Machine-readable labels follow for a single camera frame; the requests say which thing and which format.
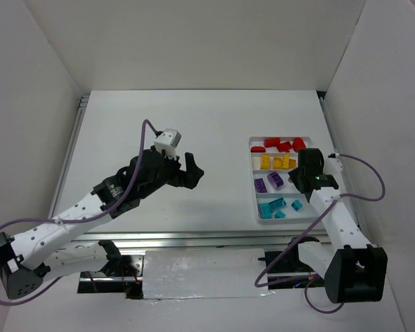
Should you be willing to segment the teal flower lego piece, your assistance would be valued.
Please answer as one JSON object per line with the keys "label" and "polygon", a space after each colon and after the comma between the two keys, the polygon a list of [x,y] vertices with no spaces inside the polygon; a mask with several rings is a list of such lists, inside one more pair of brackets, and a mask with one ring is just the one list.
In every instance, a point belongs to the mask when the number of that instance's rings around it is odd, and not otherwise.
{"label": "teal flower lego piece", "polygon": [[271,219],[272,211],[268,203],[259,203],[258,204],[259,218],[260,219]]}

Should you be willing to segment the teal small square brick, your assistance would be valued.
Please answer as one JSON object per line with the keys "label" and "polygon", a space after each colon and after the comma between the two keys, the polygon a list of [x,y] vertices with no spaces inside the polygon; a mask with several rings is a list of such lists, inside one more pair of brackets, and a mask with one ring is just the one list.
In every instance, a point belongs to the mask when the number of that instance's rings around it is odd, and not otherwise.
{"label": "teal small square brick", "polygon": [[299,200],[294,200],[291,203],[291,207],[295,210],[295,211],[299,211],[302,209],[303,205]]}

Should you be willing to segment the small yellow lego brick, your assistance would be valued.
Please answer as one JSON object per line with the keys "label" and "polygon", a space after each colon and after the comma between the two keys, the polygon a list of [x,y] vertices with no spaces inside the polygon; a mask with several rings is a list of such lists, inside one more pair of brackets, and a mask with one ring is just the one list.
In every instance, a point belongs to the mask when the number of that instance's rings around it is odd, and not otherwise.
{"label": "small yellow lego brick", "polygon": [[295,169],[297,167],[297,161],[295,159],[290,158],[288,166],[290,169]]}

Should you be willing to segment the red curved lego brick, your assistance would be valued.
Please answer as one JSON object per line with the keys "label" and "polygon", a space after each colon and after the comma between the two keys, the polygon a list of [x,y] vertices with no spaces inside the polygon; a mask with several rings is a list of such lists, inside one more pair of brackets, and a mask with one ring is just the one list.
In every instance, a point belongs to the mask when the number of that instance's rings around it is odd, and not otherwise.
{"label": "red curved lego brick", "polygon": [[292,149],[292,144],[290,141],[281,142],[277,145],[277,150],[280,153],[290,153]]}

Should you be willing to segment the yellow and teal lego stack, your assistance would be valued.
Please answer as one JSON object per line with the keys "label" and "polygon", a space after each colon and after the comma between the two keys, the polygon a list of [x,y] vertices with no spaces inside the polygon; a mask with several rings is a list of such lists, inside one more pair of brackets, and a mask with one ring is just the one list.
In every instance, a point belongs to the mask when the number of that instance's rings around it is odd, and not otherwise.
{"label": "yellow and teal lego stack", "polygon": [[284,155],[282,158],[282,169],[289,169],[290,168],[290,156]]}

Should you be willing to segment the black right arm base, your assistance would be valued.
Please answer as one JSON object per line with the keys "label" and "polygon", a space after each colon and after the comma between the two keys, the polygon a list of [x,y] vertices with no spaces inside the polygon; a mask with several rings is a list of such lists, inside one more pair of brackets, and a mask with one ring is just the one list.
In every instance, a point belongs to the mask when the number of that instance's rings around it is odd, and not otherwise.
{"label": "black right arm base", "polygon": [[299,260],[298,249],[290,250],[267,274],[268,282],[283,280],[269,285],[270,290],[305,288],[316,272]]}

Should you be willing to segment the red studded lego brick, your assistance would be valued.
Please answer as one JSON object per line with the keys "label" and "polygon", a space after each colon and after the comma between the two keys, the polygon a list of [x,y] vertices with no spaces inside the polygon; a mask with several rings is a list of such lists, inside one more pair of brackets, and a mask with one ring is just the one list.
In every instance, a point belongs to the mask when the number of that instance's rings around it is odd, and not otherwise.
{"label": "red studded lego brick", "polygon": [[281,140],[280,138],[267,138],[264,140],[264,147],[265,148],[271,148],[271,147],[277,147],[280,144]]}

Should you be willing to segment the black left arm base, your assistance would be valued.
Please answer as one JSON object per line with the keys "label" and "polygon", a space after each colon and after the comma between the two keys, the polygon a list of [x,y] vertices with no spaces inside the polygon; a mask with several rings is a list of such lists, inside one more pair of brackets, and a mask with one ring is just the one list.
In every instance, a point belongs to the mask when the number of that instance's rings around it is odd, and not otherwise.
{"label": "black left arm base", "polygon": [[107,254],[101,270],[80,273],[78,294],[120,293],[126,299],[143,299],[144,255],[123,255],[114,242],[98,242]]}

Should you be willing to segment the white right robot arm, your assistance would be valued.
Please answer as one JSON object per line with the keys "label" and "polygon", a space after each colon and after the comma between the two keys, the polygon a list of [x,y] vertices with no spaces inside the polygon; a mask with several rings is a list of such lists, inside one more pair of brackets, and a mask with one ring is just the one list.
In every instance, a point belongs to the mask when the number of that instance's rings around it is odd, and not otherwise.
{"label": "white right robot arm", "polygon": [[328,299],[334,304],[378,302],[382,299],[387,272],[387,254],[363,235],[343,203],[335,178],[324,172],[325,159],[317,148],[298,151],[297,167],[289,177],[318,213],[331,240],[329,252],[320,242],[294,240],[299,260],[324,281]]}

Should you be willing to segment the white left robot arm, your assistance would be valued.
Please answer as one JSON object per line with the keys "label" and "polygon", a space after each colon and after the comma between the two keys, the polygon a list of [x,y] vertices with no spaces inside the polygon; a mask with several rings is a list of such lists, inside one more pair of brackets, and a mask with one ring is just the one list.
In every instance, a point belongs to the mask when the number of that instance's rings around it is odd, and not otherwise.
{"label": "white left robot arm", "polygon": [[146,149],[54,219],[16,235],[0,231],[0,279],[8,299],[23,299],[44,282],[73,273],[120,272],[124,259],[114,242],[83,246],[73,240],[137,208],[165,185],[194,189],[204,171],[189,152],[185,164],[182,169],[178,158]]}

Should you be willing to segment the teal studded lego brick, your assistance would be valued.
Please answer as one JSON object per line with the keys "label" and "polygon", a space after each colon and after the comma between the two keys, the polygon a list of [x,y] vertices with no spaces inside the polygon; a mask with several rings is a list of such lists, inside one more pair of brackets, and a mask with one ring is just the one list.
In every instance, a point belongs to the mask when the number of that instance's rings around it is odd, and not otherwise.
{"label": "teal studded lego brick", "polygon": [[284,200],[284,198],[280,197],[278,199],[275,199],[271,202],[268,203],[269,204],[269,208],[271,212],[274,212],[275,210],[279,210],[283,207],[286,206],[286,201]]}

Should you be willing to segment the yellow round lego piece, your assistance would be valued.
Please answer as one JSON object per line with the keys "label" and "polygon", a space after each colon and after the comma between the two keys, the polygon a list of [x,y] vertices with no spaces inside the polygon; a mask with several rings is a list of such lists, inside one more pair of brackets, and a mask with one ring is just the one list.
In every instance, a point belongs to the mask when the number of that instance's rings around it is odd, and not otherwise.
{"label": "yellow round lego piece", "polygon": [[268,155],[261,155],[261,158],[260,158],[260,169],[261,170],[268,170],[268,169],[270,169],[270,156],[268,156]]}

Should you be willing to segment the purple flower lego piece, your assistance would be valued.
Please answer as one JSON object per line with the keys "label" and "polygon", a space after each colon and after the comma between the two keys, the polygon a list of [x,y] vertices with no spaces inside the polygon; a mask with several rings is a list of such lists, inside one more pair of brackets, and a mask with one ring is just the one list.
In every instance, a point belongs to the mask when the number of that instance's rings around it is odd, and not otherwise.
{"label": "purple flower lego piece", "polygon": [[274,190],[280,190],[284,185],[283,178],[277,172],[271,172],[267,175],[268,182]]}

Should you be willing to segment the yellow studded brick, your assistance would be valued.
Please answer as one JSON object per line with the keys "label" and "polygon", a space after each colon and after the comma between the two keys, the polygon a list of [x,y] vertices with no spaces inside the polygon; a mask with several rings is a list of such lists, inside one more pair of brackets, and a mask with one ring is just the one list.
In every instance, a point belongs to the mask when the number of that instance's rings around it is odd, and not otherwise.
{"label": "yellow studded brick", "polygon": [[283,158],[274,157],[273,158],[273,169],[283,169]]}

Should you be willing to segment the purple studded lego brick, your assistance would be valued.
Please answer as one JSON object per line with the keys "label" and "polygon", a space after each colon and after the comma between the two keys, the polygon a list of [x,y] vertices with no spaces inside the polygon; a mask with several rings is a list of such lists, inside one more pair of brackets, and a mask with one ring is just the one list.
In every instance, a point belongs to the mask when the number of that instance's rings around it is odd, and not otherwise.
{"label": "purple studded lego brick", "polygon": [[262,194],[268,192],[263,178],[255,178],[254,184],[256,193]]}

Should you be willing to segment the small teal lego brick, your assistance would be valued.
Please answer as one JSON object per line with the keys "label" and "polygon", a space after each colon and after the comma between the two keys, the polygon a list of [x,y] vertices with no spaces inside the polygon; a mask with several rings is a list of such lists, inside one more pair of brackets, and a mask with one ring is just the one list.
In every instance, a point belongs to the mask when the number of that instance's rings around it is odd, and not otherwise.
{"label": "small teal lego brick", "polygon": [[281,210],[277,211],[274,215],[275,219],[284,219],[285,217],[286,215]]}

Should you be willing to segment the red flower lego piece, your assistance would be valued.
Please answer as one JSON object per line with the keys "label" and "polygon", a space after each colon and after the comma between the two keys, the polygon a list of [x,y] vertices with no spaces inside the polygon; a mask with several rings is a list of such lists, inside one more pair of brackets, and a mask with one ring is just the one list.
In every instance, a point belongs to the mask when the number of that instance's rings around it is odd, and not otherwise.
{"label": "red flower lego piece", "polygon": [[306,148],[306,144],[303,141],[302,138],[295,138],[292,142],[292,148],[294,150],[294,152],[298,152],[301,149],[305,149]]}

